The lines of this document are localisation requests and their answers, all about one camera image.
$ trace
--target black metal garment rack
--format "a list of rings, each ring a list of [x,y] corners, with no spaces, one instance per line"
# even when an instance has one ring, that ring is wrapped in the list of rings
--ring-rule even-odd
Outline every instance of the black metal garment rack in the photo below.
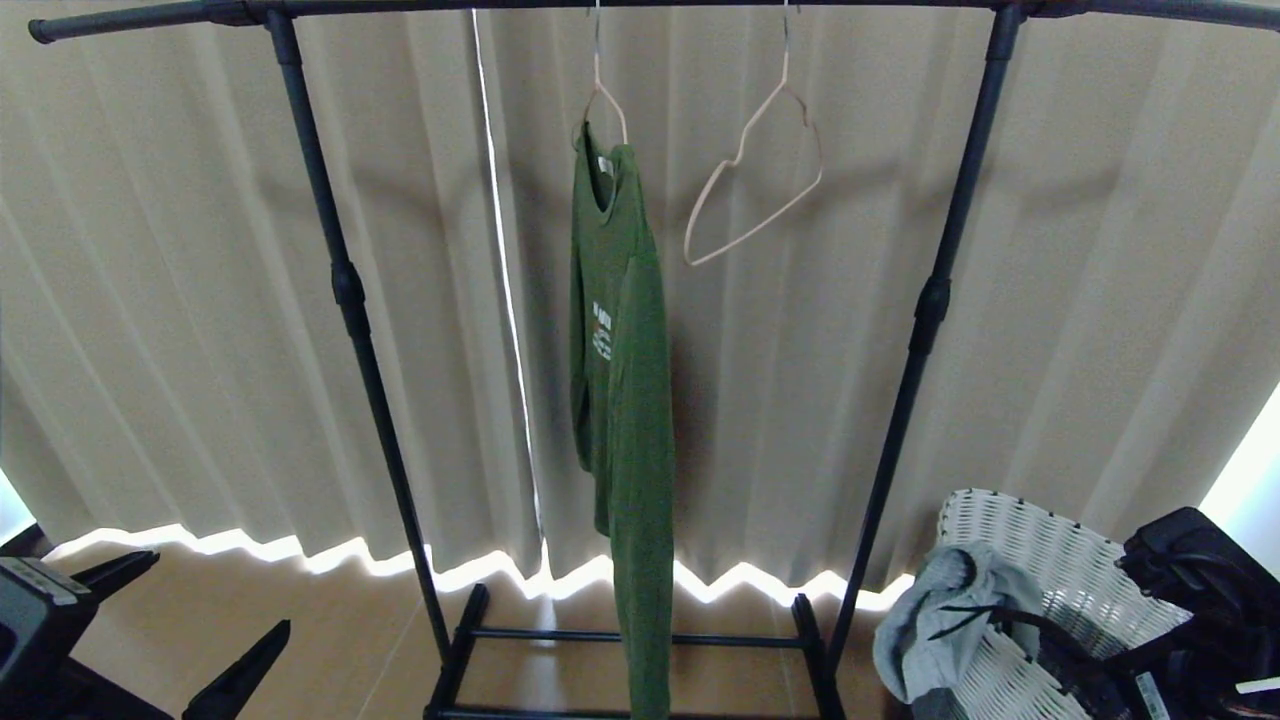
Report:
[[[676,0],[611,0],[609,6],[667,6],[667,5],[776,5],[776,0],[695,0],[677,3]],[[836,688],[836,669],[849,637],[849,626],[854,618],[854,603],[870,561],[872,546],[879,528],[884,503],[893,483],[893,473],[906,439],[915,396],[924,377],[924,366],[938,328],[946,318],[951,297],[951,268],[955,264],[960,240],[964,234],[965,219],[973,202],[982,169],[987,141],[991,137],[1000,101],[1000,91],[1005,81],[1005,70],[1014,54],[1014,42],[1019,26],[1030,18],[1061,18],[1082,13],[1110,13],[1121,15],[1146,15],[1155,18],[1197,20],[1216,24],[1252,27],[1260,29],[1280,29],[1280,6],[1263,6],[1233,0],[806,0],[809,5],[916,5],[980,8],[995,12],[991,40],[987,45],[986,69],[978,90],[973,120],[956,184],[951,195],[942,238],[938,242],[933,272],[920,291],[915,306],[915,325],[908,346],[906,368],[902,373],[897,400],[890,418],[884,447],[872,484],[870,500],[863,516],[863,527],[858,542],[854,568],[849,574],[845,598],[836,619],[836,626],[829,642],[823,641],[813,607],[808,598],[800,594],[791,606],[796,623],[795,637],[749,637],[724,634],[675,634],[676,644],[704,644],[727,647],[760,647],[801,651],[809,670],[809,679],[817,700],[822,720],[844,720],[840,692]],[[215,23],[223,26],[261,26],[265,27],[275,46],[275,56],[284,74],[284,87],[293,110],[302,158],[306,163],[311,192],[315,196],[320,224],[332,260],[332,282],[334,299],[342,309],[347,332],[356,350],[365,392],[374,414],[378,438],[383,446],[392,487],[396,491],[396,503],[404,524],[404,537],[413,557],[413,569],[422,589],[431,630],[439,647],[442,667],[426,705],[424,717],[463,717],[463,719],[617,719],[628,717],[627,712],[545,712],[527,710],[506,710],[494,707],[462,706],[457,703],[458,691],[467,670],[467,661],[477,639],[520,639],[520,641],[561,641],[561,642],[618,642],[618,633],[595,633],[579,630],[522,630],[509,628],[488,628],[481,624],[489,602],[489,592],[484,584],[476,584],[471,591],[462,619],[451,641],[449,632],[440,611],[440,602],[431,582],[431,568],[426,559],[422,529],[419,527],[413,496],[410,491],[404,461],[401,457],[399,442],[396,438],[396,425],[387,404],[387,391],[383,387],[374,354],[369,315],[365,311],[365,292],[360,274],[347,252],[342,234],[338,208],[334,204],[329,173],[325,168],[320,137],[316,132],[315,115],[307,96],[306,78],[302,72],[302,54],[298,49],[293,19],[306,15],[342,15],[358,13],[389,13],[416,10],[462,10],[462,9],[516,9],[516,8],[586,8],[593,0],[192,0],[166,5],[150,5],[134,9],[111,10],[73,18],[52,20],[31,20],[31,36],[42,44],[56,40],[102,35],[127,29],[141,29],[189,23]],[[672,717],[689,717],[673,715]]]

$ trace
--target clothes hanger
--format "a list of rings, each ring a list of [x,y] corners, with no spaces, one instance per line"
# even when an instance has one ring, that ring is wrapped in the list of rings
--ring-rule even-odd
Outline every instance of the clothes hanger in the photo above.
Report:
[[[756,110],[754,115],[751,115],[750,120],[746,120],[746,126],[742,128],[742,137],[741,140],[739,140],[737,143],[737,156],[735,156],[732,160],[721,160],[721,164],[716,167],[716,172],[712,173],[712,177],[707,181],[707,184],[703,186],[703,192],[698,196],[698,202],[694,204],[694,213],[692,215],[689,217],[689,225],[685,227],[685,263],[687,263],[690,266],[696,268],[698,265],[701,265],[703,263],[713,258],[723,255],[724,252],[732,250],[740,242],[760,232],[762,229],[764,229],[765,225],[777,219],[778,215],[786,213],[805,195],[809,195],[809,191],[818,187],[818,183],[822,182],[822,172],[824,168],[824,163],[822,158],[822,141],[818,138],[818,124],[814,123],[813,119],[809,117],[809,106],[805,105],[805,101],[799,95],[796,95],[794,90],[791,90],[791,86],[787,82],[787,70],[791,65],[791,26],[788,24],[787,20],[788,5],[790,0],[782,0],[782,36],[785,41],[782,50],[782,79],[778,82],[778,86],[773,88],[773,92],[771,92],[769,96],[764,100],[764,104],[760,105],[760,109]],[[703,255],[696,260],[690,258],[689,243],[694,237],[694,225],[698,223],[698,215],[703,211],[703,202],[707,201],[707,196],[710,195],[712,187],[716,186],[716,181],[719,179],[721,174],[724,172],[724,168],[736,168],[739,163],[742,161],[742,155],[746,151],[746,136],[751,133],[751,128],[755,127],[755,123],[760,119],[762,115],[764,115],[764,111],[769,109],[769,105],[772,105],[773,100],[777,99],[777,96],[781,94],[790,95],[796,101],[796,104],[800,105],[800,117],[804,122],[804,127],[813,131],[813,142],[818,149],[818,177],[813,178],[813,182],[809,183],[809,187],[801,190],[800,195],[792,197],[786,205],[774,210],[772,215],[765,218],[760,224],[746,231],[746,233],[744,233],[737,240],[730,242],[728,245],[721,247],[719,250]]]
[[[595,101],[598,95],[603,95],[609,105],[613,106],[613,111],[618,114],[618,122],[622,123],[622,145],[627,143],[627,117],[622,113],[622,108],[618,101],[613,99],[609,90],[604,87],[600,82],[600,0],[595,0],[595,53],[594,60],[595,65],[595,87],[591,88],[591,95],[586,99],[586,108],[582,109],[582,123],[586,123],[586,115],[591,111],[591,102]]]

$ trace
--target tile floor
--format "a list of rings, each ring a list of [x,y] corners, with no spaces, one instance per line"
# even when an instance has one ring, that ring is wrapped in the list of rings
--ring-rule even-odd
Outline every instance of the tile floor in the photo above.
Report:
[[[97,544],[58,565],[76,571],[128,548]],[[157,548],[150,573],[111,597],[73,656],[165,711],[179,715],[205,683],[278,620],[292,620],[288,647],[250,701],[243,720],[421,717],[439,660],[411,573],[370,575],[347,561],[320,575],[298,559],[274,564],[241,550],[200,555]],[[567,600],[526,600],[503,574],[485,580],[485,621],[522,628],[612,629],[612,588],[596,583]],[[467,591],[442,596],[449,626]],[[712,605],[676,588],[677,632],[791,634],[790,610],[741,585]],[[814,602],[829,632],[838,603]],[[838,674],[854,720],[890,717],[870,665],[877,618],[855,621]],[[673,710],[791,717],[815,714],[804,660],[796,651],[673,648]],[[529,708],[626,707],[622,653],[611,643],[481,641],[460,702]]]

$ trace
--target curtain fold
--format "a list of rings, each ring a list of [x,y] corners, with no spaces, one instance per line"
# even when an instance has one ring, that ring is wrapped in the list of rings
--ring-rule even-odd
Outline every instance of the curtain fold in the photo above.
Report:
[[[553,570],[603,551],[567,374],[570,137],[593,18],[485,12],[481,50],[534,473]],[[933,261],[992,15],[804,8],[791,81],[823,183],[722,260],[681,259],[703,182],[781,70],[781,8],[605,8],[663,258],[677,433],[677,553],[710,582],[749,561],[790,584],[847,571]],[[1265,33],[1161,20],[1028,22],[869,584],[905,569],[959,487],[1103,533],[1194,505],[1280,379]],[[602,140],[621,140],[604,102]],[[710,195],[701,255],[805,187],[814,151],[780,99]]]
[[[269,36],[26,37],[87,10],[0,29],[6,471],[54,541],[180,523],[403,551]],[[532,573],[471,17],[298,33],[434,557]]]

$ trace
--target green shirt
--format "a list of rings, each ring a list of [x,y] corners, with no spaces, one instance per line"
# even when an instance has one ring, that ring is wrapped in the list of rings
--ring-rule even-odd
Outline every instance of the green shirt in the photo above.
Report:
[[[631,715],[667,717],[671,493],[676,475],[662,272],[631,147],[607,156],[584,123],[573,173],[573,433],[609,537]]]

